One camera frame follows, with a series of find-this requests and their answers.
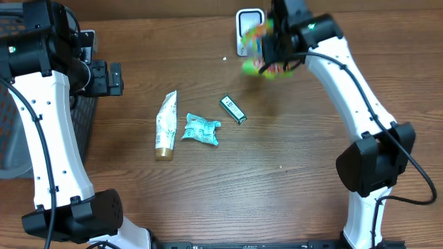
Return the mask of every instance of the wood grain surface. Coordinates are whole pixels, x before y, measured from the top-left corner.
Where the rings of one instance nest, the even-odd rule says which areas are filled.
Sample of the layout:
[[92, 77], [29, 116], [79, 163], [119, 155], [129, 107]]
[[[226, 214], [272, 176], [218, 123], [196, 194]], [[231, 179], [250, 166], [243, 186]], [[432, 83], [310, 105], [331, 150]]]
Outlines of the wood grain surface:
[[[22, 2], [31, 0], [0, 0]], [[314, 12], [429, 10], [440, 0], [305, 0]], [[80, 21], [115, 19], [235, 16], [242, 8], [271, 8], [271, 0], [56, 0], [71, 8]]]
[[[413, 156], [442, 192], [443, 11], [342, 12], [335, 18], [380, 101], [400, 123], [414, 125]], [[124, 96], [99, 101], [85, 164], [95, 191], [115, 188], [125, 215], [162, 241], [338, 238], [348, 193], [335, 159], [349, 142], [305, 67], [291, 79], [244, 77], [232, 17], [81, 24], [99, 36], [96, 58], [122, 62], [125, 81]], [[179, 117], [174, 160], [156, 162], [155, 117], [173, 90]], [[225, 94], [248, 116], [241, 126], [220, 107]], [[180, 139], [187, 113], [221, 121], [218, 147]], [[0, 190], [0, 248], [42, 248], [43, 240], [21, 226], [21, 216], [33, 211], [33, 181], [0, 181]], [[393, 194], [431, 195], [411, 165]], [[388, 201], [382, 231], [409, 248], [443, 248], [443, 202]]]

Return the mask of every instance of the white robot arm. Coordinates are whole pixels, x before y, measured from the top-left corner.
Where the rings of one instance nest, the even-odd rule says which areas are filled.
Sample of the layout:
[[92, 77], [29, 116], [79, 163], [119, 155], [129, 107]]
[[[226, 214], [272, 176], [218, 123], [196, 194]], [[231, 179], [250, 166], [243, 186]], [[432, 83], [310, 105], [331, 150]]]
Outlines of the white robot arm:
[[[14, 86], [31, 103], [35, 113], [42, 117], [39, 122], [45, 134], [51, 157], [57, 189], [57, 207], [70, 206], [73, 197], [80, 201], [93, 198], [95, 192], [80, 159], [69, 111], [70, 85], [68, 77], [57, 71], [52, 71], [52, 75], [48, 77], [42, 77], [41, 73], [30, 73], [16, 77]], [[51, 210], [48, 174], [39, 134], [21, 100], [13, 93], [12, 96], [17, 107], [21, 110], [20, 115], [33, 162], [35, 207], [36, 209]], [[122, 218], [123, 224], [117, 229], [115, 235], [104, 234], [90, 238], [89, 243], [108, 241], [119, 248], [150, 249], [149, 232], [144, 228], [137, 227], [123, 215]], [[63, 241], [68, 238], [67, 234], [60, 236], [55, 239]]]
[[[349, 51], [346, 38], [333, 37], [318, 43], [318, 48], [310, 48], [310, 52], [320, 53], [336, 58], [346, 64], [359, 81], [365, 91], [371, 106], [374, 108], [379, 120], [385, 127], [390, 127], [395, 119], [384, 109], [380, 101], [371, 91], [360, 70], [357, 68]], [[377, 124], [371, 121], [368, 107], [360, 96], [359, 90], [355, 86], [350, 76], [339, 68], [338, 65], [320, 57], [306, 57], [308, 69], [323, 84], [331, 101], [334, 103], [343, 123], [347, 129], [351, 142], [363, 139], [362, 134], [369, 132], [371, 135], [381, 133], [382, 130]], [[372, 191], [369, 196], [362, 197], [357, 192], [349, 192], [349, 210], [347, 213], [347, 223], [343, 230], [343, 235], [352, 248], [371, 248], [371, 227], [376, 201], [382, 196], [387, 196], [391, 192], [391, 187], [382, 187]], [[382, 240], [381, 220], [385, 205], [379, 209], [377, 217], [377, 227], [375, 244]]]

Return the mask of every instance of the black clamp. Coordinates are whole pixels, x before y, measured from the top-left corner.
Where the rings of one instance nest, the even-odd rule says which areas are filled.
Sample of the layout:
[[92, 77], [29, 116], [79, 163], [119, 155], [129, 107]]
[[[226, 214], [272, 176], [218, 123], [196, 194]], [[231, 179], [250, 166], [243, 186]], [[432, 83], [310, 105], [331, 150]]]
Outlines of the black clamp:
[[49, 194], [57, 193], [58, 192], [58, 186], [55, 186], [55, 188], [49, 188]]
[[43, 115], [40, 114], [37, 118], [31, 117], [33, 122], [40, 122], [40, 120], [43, 120]]

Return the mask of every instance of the teal plastic bag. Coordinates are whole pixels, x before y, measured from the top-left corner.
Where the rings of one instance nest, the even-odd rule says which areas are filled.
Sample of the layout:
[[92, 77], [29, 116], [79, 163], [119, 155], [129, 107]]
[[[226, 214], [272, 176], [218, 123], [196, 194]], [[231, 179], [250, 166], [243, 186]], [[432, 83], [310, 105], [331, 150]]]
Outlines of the teal plastic bag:
[[188, 113], [186, 120], [188, 123], [185, 126], [185, 134], [181, 139], [194, 138], [197, 141], [210, 145], [219, 144], [215, 137], [215, 127], [222, 125], [219, 121], [208, 122], [206, 119], [191, 113]]

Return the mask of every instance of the green box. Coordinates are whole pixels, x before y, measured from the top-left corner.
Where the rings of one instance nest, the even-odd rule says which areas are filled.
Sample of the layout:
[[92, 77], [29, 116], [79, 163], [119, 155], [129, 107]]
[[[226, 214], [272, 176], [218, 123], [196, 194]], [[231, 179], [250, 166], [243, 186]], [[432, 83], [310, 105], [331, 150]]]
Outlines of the green box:
[[248, 119], [246, 115], [244, 115], [244, 112], [228, 95], [224, 96], [224, 98], [220, 100], [220, 104], [223, 108], [225, 108], [225, 110], [227, 110], [229, 115], [233, 117], [235, 121], [237, 121], [239, 125], [241, 125], [245, 120]]

